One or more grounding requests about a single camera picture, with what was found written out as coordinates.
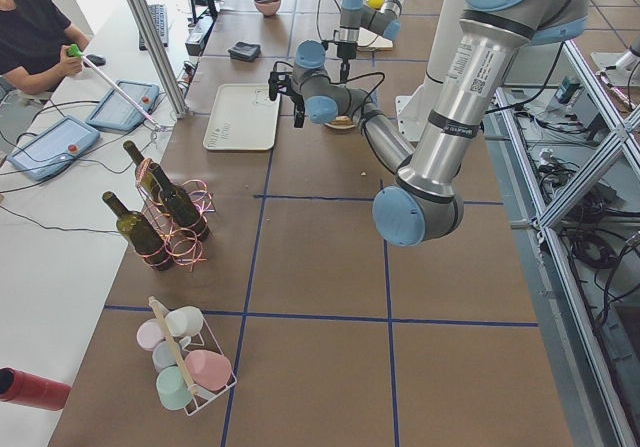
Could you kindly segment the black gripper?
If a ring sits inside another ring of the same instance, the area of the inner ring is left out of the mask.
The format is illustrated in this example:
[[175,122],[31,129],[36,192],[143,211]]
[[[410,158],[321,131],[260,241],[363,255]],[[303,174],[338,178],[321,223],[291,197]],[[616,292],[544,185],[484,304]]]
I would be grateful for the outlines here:
[[294,103],[294,127],[302,128],[305,121],[305,108],[303,97],[294,88],[291,73],[272,70],[268,79],[269,99],[275,101],[278,95],[290,97]]
[[336,54],[342,60],[340,64],[340,81],[346,81],[346,62],[351,61],[357,56],[356,42],[336,40]]

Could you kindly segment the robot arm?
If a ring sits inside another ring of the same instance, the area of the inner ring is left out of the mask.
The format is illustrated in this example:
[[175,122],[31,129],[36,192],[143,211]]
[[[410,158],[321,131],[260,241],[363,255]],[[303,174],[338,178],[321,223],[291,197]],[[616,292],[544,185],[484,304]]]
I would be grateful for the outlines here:
[[337,56],[341,59],[340,82],[346,82],[349,62],[356,58],[359,31],[361,28],[384,39],[395,41],[401,23],[405,0],[383,0],[380,7],[371,7],[364,0],[342,0],[340,6],[340,24],[337,38]]
[[325,124],[339,116],[354,121],[395,176],[395,184],[374,199],[376,228],[393,245],[415,246],[461,223],[463,201],[453,181],[514,54],[526,45],[579,36],[587,16],[588,0],[464,0],[461,38],[417,145],[369,93],[330,79],[322,42],[302,42],[291,69],[270,74],[269,94],[292,99],[297,124]]

